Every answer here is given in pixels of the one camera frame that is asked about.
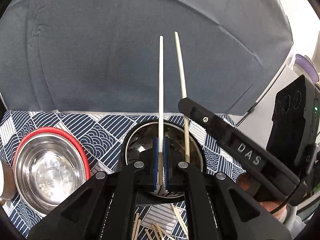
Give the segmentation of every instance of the red rubber rim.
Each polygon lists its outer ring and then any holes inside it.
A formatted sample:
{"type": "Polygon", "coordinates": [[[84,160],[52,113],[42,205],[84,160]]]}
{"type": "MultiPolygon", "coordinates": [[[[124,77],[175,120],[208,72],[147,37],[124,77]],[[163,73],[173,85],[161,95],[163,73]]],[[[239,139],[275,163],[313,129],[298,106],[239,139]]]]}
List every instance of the red rubber rim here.
{"type": "Polygon", "coordinates": [[[87,159],[87,156],[84,153],[84,150],[82,149],[80,143],[77,141],[77,139],[75,137],[73,137],[71,134],[65,132],[64,130],[55,128],[55,127],[41,127],[38,128],[30,133],[28,133],[21,141],[21,143],[19,144],[16,153],[14,155],[14,161],[13,161],[13,169],[15,166],[15,161],[16,161],[16,156],[18,154],[18,152],[20,151],[20,148],[25,144],[25,142],[27,140],[29,140],[31,137],[39,134],[39,133],[55,133],[58,134],[60,136],[63,136],[64,138],[66,138],[69,142],[71,142],[73,144],[73,146],[78,150],[78,152],[80,153],[80,156],[82,158],[83,164],[84,164],[84,170],[85,170],[85,178],[86,180],[90,179],[90,167],[89,167],[89,162],[87,159]]]}

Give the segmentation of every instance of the human hand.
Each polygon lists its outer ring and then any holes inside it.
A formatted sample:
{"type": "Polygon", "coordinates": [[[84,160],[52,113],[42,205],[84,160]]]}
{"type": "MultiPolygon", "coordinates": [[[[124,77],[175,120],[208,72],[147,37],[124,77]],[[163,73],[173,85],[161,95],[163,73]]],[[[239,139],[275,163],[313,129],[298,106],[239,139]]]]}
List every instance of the human hand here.
{"type": "MultiPolygon", "coordinates": [[[[248,173],[242,173],[238,176],[236,180],[237,184],[244,190],[247,191],[250,188],[251,181],[248,173]]],[[[263,206],[268,212],[274,210],[278,206],[281,205],[281,201],[263,201],[259,202],[261,206],[263,206]]],[[[279,219],[284,212],[287,205],[285,205],[282,209],[280,209],[278,212],[274,213],[273,216],[276,219],[279,219]]]]}

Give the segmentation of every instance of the patterned tablecloth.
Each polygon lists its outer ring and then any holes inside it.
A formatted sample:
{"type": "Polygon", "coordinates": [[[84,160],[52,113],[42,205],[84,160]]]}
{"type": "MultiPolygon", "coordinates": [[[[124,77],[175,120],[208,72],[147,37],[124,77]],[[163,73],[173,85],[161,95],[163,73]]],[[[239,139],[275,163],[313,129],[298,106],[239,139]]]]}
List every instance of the patterned tablecloth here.
{"type": "MultiPolygon", "coordinates": [[[[36,128],[52,126],[63,129],[75,136],[83,146],[88,157],[91,174],[104,170],[112,173],[117,165],[120,149],[127,132],[134,125],[157,119],[155,115],[101,115],[101,114],[62,114],[7,111],[0,123],[0,157],[12,167],[14,153],[22,140],[29,132],[36,128]]],[[[234,125],[228,116],[222,118],[234,125]]],[[[166,115],[165,119],[180,126],[183,125],[183,116],[166,115]]],[[[215,139],[193,121],[189,122],[189,130],[203,147],[207,172],[214,174],[223,171],[232,179],[243,172],[240,164],[230,155],[221,150],[215,139]]],[[[187,222],[184,202],[175,203],[187,222]]],[[[41,220],[21,199],[17,193],[11,201],[7,201],[4,210],[17,230],[27,237],[30,229],[41,220]]],[[[186,239],[176,216],[170,205],[156,205],[144,208],[137,207],[140,213],[141,226],[138,239],[148,239],[145,228],[152,238],[155,237],[151,225],[155,221],[176,239],[186,239]]]]}

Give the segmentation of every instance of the sleeve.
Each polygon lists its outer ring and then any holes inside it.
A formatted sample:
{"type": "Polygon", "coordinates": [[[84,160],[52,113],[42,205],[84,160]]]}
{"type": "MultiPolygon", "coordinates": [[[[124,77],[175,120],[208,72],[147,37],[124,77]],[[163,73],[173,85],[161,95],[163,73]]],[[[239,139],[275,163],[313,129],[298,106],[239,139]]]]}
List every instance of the sleeve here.
{"type": "Polygon", "coordinates": [[[306,224],[302,222],[299,216],[297,216],[297,207],[287,206],[286,212],[284,213],[286,213],[286,216],[283,225],[289,229],[291,237],[294,239],[303,230],[306,224]]]}

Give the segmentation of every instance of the gray seat cushion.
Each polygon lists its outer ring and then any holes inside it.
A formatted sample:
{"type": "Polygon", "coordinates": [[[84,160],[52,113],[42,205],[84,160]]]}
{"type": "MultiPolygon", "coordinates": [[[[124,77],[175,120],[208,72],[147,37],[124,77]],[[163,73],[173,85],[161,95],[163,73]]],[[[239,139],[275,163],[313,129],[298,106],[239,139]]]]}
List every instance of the gray seat cushion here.
{"type": "Polygon", "coordinates": [[[188,97],[243,114],[292,45],[277,0],[13,0],[0,20],[0,91],[9,109],[157,112],[159,36],[164,111],[188,97]]]}

